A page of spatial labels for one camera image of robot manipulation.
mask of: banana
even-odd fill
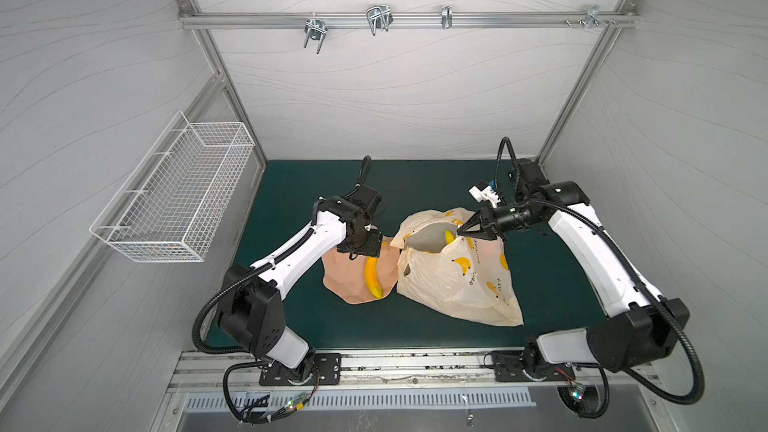
[[[496,294],[496,298],[498,298],[498,292],[496,292],[496,287],[494,286],[494,284],[492,284],[490,282],[486,282],[485,284],[488,286],[488,288],[491,289],[491,292]]]
[[[467,274],[467,270],[472,268],[472,263],[466,257],[459,257],[454,259],[453,261],[462,266],[462,273],[464,275]]]
[[[366,266],[362,271],[362,276],[366,280],[368,290],[377,299],[384,298],[384,293],[379,285],[379,279],[376,277],[376,264],[378,263],[378,257],[366,258]]]

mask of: green table surface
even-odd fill
[[[269,161],[235,262],[245,266],[272,252],[310,220],[319,197],[348,192],[360,161]],[[374,224],[395,235],[407,216],[427,209],[479,204],[467,190],[490,181],[494,161],[373,161],[366,184],[382,205]],[[523,346],[546,331],[586,327],[603,319],[581,265],[546,226],[509,234],[504,247],[524,325],[493,327],[451,318],[393,291],[381,301],[350,305],[322,285],[318,261],[284,301],[288,327],[316,348],[472,348]],[[207,342],[234,342],[212,327]]]

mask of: black mounting plate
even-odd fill
[[[378,228],[371,228],[368,231],[368,240],[360,248],[349,248],[344,242],[336,246],[336,250],[341,254],[351,253],[353,255],[365,255],[366,257],[379,257],[382,250],[382,241],[384,235]]]
[[[488,352],[488,356],[493,362],[493,378],[496,382],[532,382],[524,373],[520,364],[522,350],[494,350]],[[572,368],[565,364],[558,365],[563,372],[574,376]],[[552,373],[542,380],[542,382],[561,382],[565,380],[560,372],[552,369]]]
[[[320,370],[320,385],[338,385],[341,377],[341,354],[315,354],[314,366]],[[259,385],[274,387],[276,385],[314,385],[317,376],[312,376],[304,384],[292,384],[283,375],[284,367],[275,362],[272,367],[261,369]]]

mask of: aluminum rail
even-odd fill
[[[304,29],[308,19],[321,20],[329,29],[368,29],[364,13],[306,13],[306,14],[192,14],[179,17],[185,29]],[[600,12],[597,18],[604,24],[592,27],[634,27],[639,15],[620,12]],[[588,20],[585,11],[573,12],[502,12],[452,13],[452,28],[459,29],[522,29],[549,27],[581,28]],[[441,29],[440,13],[392,12],[393,29]]]

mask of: wire basket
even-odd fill
[[[91,226],[136,262],[202,262],[254,149],[242,122],[179,115],[185,125],[170,130],[175,138],[167,128],[153,146],[165,138],[167,151],[150,151]]]

